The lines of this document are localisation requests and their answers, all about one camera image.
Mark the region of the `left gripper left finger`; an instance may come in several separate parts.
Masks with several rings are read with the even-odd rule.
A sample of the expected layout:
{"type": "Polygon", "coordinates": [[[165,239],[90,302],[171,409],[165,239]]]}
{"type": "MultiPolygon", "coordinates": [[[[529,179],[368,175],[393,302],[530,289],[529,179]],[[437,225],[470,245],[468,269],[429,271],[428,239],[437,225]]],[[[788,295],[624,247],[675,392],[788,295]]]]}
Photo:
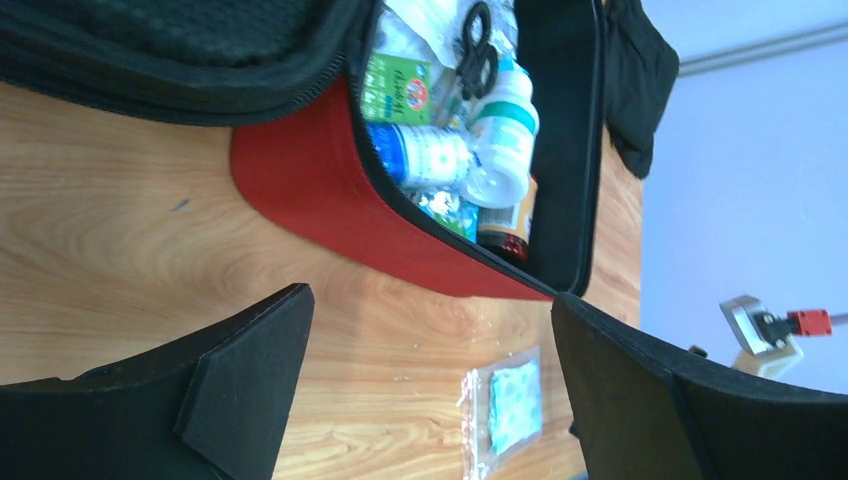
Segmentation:
{"type": "Polygon", "coordinates": [[[76,378],[1,389],[5,479],[269,479],[315,299],[293,284],[76,378]]]}

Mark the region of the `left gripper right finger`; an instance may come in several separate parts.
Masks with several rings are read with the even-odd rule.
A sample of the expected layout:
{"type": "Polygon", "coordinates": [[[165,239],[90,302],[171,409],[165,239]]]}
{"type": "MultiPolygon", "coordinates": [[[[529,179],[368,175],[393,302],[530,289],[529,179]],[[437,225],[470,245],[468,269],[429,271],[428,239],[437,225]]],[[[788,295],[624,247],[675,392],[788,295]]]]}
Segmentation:
{"type": "Polygon", "coordinates": [[[843,479],[847,398],[759,378],[569,293],[551,310],[592,479],[843,479]]]}

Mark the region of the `teal blister pack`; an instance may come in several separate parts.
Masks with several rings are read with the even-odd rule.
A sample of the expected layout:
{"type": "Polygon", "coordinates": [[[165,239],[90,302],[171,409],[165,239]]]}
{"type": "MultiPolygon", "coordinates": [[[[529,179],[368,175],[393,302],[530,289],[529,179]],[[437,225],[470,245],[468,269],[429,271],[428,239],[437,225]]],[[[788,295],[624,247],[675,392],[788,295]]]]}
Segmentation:
{"type": "Polygon", "coordinates": [[[542,436],[540,347],[467,371],[461,388],[463,477],[486,479],[542,436]]]}

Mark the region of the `red black medicine kit case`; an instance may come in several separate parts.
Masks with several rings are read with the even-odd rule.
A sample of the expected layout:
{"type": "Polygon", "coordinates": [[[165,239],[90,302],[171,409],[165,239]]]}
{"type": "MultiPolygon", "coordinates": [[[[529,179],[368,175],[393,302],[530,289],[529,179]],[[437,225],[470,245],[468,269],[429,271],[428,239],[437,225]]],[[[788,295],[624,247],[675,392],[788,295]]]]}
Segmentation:
{"type": "Polygon", "coordinates": [[[382,167],[358,107],[375,1],[5,1],[1,77],[154,121],[229,126],[231,172],[277,225],[451,296],[581,295],[603,128],[598,1],[519,1],[517,57],[541,130],[529,257],[438,225],[382,167]]]}

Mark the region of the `blue labelled bandage roll bag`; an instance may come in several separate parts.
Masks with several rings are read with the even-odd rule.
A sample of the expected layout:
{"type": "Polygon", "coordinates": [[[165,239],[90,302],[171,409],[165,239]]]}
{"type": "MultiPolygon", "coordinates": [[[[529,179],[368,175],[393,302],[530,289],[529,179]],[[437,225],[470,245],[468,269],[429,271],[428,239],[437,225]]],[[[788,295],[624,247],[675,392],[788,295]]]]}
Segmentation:
{"type": "Polygon", "coordinates": [[[466,136],[458,130],[372,122],[366,130],[383,168],[400,188],[457,186],[474,163],[466,136]]]}

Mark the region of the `small green medicine box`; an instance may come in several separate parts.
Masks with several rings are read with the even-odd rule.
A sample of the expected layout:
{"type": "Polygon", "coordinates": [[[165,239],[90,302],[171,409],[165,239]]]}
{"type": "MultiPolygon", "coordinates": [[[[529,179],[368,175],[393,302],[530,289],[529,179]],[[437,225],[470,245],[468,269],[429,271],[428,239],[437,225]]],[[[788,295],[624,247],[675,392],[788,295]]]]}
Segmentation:
{"type": "Polygon", "coordinates": [[[370,122],[429,124],[430,63],[373,53],[364,75],[360,108],[370,122]]]}

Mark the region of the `black handled scissors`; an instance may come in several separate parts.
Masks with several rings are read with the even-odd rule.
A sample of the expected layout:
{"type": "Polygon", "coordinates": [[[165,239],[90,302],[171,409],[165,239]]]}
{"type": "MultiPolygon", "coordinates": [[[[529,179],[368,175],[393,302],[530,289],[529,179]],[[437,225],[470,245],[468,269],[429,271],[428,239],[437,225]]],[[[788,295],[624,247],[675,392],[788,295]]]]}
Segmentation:
{"type": "Polygon", "coordinates": [[[498,51],[490,43],[492,17],[485,1],[467,11],[461,28],[462,56],[455,69],[463,101],[481,99],[494,88],[498,74],[498,51]]]}

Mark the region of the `white gauze packet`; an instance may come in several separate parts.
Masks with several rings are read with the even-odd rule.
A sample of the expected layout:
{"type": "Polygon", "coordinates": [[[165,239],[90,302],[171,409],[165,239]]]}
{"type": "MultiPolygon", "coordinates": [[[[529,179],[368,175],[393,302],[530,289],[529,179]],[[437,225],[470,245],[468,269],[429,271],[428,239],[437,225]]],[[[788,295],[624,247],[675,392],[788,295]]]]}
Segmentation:
{"type": "MultiPolygon", "coordinates": [[[[389,0],[385,6],[422,38],[439,62],[448,68],[459,65],[464,54],[462,31],[474,0],[389,0]]],[[[499,54],[515,57],[518,25],[513,1],[484,1],[490,15],[489,43],[499,54]]]]}

